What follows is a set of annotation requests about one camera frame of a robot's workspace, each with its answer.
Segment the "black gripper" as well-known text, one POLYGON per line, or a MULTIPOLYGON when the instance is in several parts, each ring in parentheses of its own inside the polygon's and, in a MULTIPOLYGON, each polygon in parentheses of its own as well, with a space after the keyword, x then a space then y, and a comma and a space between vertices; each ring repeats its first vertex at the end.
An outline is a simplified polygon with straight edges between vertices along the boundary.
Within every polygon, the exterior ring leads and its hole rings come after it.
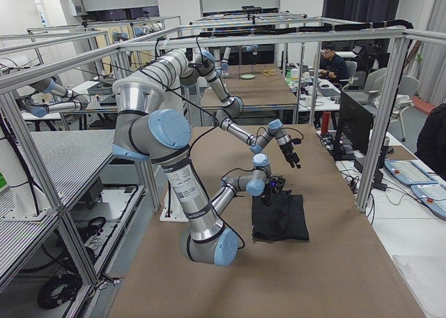
POLYGON ((266 184, 261 196, 262 204, 272 206, 281 196, 285 183, 286 179, 282 175, 271 176, 270 182, 266 184))
POLYGON ((282 136, 277 139, 277 143, 289 165, 297 169, 301 168, 300 159, 293 148, 293 140, 290 136, 282 136))

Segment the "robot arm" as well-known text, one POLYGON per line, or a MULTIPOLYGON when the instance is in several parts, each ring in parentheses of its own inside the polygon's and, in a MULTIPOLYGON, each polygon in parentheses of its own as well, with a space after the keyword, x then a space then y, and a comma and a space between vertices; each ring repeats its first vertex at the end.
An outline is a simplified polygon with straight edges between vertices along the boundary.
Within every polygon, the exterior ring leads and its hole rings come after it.
POLYGON ((225 177, 210 198, 189 155, 189 123, 176 110, 160 108, 165 92, 135 77, 115 82, 113 90, 118 103, 113 154, 161 166, 188 221, 180 239, 183 254, 194 262, 229 265, 237 255, 239 236, 221 214, 238 192, 262 195, 272 174, 267 155, 253 157, 249 174, 225 177))
POLYGON ((189 123, 180 112, 162 109, 160 105, 174 83, 194 84, 198 77, 206 79, 222 104, 213 118, 217 126, 244 141, 255 154, 271 139, 276 139, 290 166, 300 167, 293 140, 281 121, 273 121, 260 136, 240 128, 233 117, 241 111, 243 102, 226 90, 213 59, 207 53, 200 53, 194 61, 188 61, 182 50, 167 52, 118 83, 123 97, 131 103, 122 107, 118 115, 114 155, 136 162, 151 161, 164 169, 180 169, 191 164, 189 123))

